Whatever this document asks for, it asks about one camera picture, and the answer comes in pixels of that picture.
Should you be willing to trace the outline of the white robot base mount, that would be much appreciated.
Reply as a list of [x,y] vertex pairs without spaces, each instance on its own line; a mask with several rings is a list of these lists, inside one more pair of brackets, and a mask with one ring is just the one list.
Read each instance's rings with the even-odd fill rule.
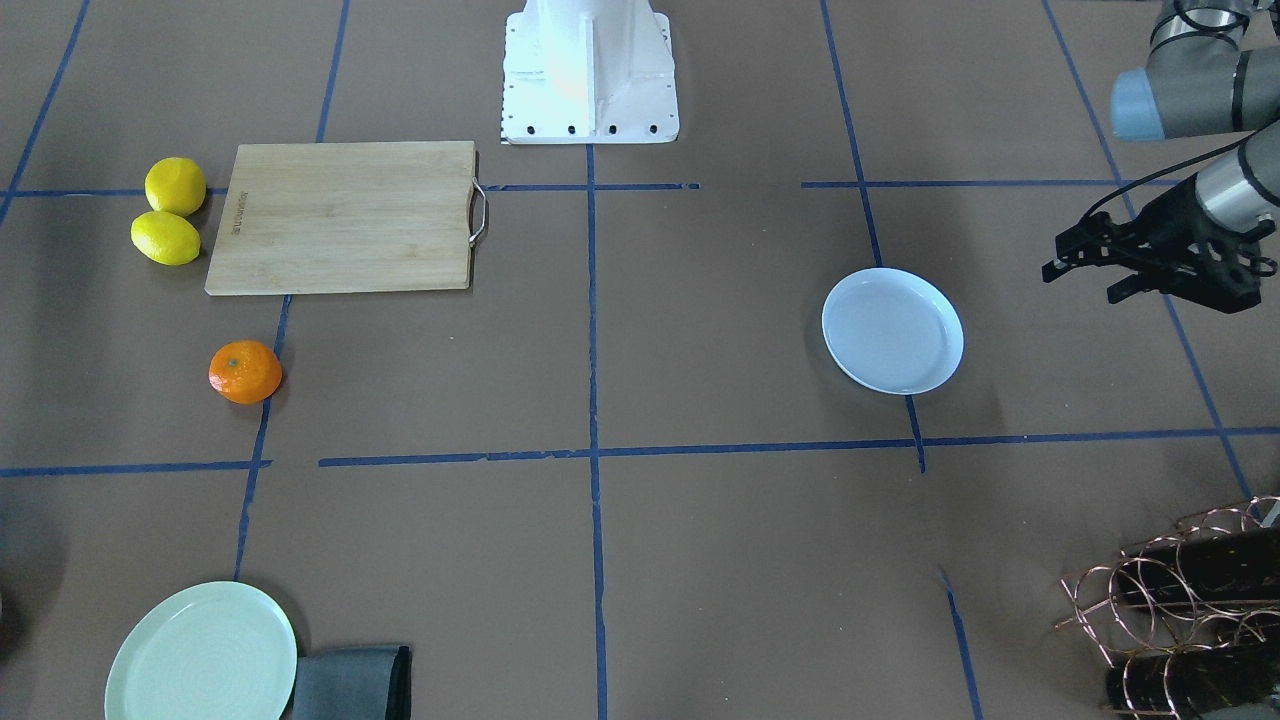
[[678,138],[672,28],[649,1],[527,1],[503,37],[502,143]]

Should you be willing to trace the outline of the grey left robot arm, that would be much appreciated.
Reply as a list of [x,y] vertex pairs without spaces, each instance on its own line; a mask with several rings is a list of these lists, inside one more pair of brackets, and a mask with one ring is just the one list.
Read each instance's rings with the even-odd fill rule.
[[1143,67],[1121,73],[1111,94],[1114,133],[1155,142],[1208,135],[1238,141],[1194,159],[1197,172],[1117,223],[1096,202],[1055,240],[1042,266],[1053,282],[1084,266],[1123,266],[1111,284],[1119,304],[1160,292],[1219,313],[1260,304],[1277,261],[1262,241],[1277,233],[1279,59],[1275,47],[1244,50],[1252,18],[1275,1],[1166,1]]

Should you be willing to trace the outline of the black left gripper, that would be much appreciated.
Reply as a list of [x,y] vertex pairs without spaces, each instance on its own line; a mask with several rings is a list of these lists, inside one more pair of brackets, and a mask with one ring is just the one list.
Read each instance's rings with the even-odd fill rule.
[[1196,182],[1187,179],[1133,222],[1094,211],[1059,233],[1041,279],[1051,283],[1085,266],[1120,266],[1132,274],[1106,290],[1108,304],[1158,292],[1224,314],[1242,313],[1260,305],[1262,281],[1277,273],[1277,263],[1261,250],[1275,231],[1266,214],[1243,231],[1220,225],[1201,206]]

